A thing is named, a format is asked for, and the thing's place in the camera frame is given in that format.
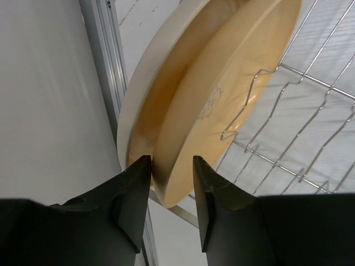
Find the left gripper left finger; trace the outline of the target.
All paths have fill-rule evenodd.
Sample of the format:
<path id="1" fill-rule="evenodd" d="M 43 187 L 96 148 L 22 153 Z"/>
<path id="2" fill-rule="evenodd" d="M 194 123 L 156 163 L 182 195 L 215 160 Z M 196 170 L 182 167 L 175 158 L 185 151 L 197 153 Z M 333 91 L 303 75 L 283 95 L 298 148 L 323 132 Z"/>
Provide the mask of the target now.
<path id="1" fill-rule="evenodd" d="M 151 179 L 144 155 L 96 188 L 50 206 L 1 200 L 2 265 L 134 265 Z"/>

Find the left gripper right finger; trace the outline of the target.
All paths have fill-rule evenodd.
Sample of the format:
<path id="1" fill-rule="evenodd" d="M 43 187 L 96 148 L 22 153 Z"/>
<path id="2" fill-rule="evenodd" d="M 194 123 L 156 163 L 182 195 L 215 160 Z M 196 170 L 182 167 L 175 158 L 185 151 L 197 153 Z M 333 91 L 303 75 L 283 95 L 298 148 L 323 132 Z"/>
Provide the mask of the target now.
<path id="1" fill-rule="evenodd" d="M 354 194 L 256 197 L 201 156 L 193 180 L 209 265 L 354 264 Z"/>

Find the cream plate front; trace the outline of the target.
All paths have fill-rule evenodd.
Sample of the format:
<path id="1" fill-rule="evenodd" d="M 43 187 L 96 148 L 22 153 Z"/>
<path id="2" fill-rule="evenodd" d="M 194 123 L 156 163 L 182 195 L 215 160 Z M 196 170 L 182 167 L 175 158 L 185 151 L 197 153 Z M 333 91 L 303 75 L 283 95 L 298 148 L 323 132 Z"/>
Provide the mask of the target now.
<path id="1" fill-rule="evenodd" d="M 164 207 L 193 190 L 194 156 L 214 166 L 227 150 L 280 62 L 301 9 L 301 1 L 248 1 L 189 67 L 153 152 L 154 188 Z"/>

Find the cream plate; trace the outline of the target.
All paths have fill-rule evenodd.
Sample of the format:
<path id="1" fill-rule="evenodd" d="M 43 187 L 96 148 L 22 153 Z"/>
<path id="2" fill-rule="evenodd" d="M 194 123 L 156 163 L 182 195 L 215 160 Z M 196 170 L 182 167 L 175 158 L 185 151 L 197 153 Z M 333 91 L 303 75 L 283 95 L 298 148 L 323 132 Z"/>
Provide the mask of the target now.
<path id="1" fill-rule="evenodd" d="M 117 129 L 118 158 L 126 169 L 152 155 L 174 94 L 213 35 L 245 1 L 183 1 L 152 38 L 134 70 Z"/>
<path id="2" fill-rule="evenodd" d="M 193 190 L 194 156 L 214 166 L 227 150 L 280 62 L 301 9 L 301 1 L 248 1 L 189 67 L 153 152 L 154 188 L 164 207 Z"/>

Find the cream plate back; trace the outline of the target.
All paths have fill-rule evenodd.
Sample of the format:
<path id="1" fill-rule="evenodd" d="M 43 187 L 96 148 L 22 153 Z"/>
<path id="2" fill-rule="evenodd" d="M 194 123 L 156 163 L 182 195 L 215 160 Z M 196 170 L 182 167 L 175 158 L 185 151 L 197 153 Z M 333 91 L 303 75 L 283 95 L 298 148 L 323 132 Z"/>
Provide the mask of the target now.
<path id="1" fill-rule="evenodd" d="M 183 1 L 152 38 L 134 70 L 117 129 L 118 158 L 126 169 L 152 155 L 174 94 L 213 35 L 245 1 Z"/>

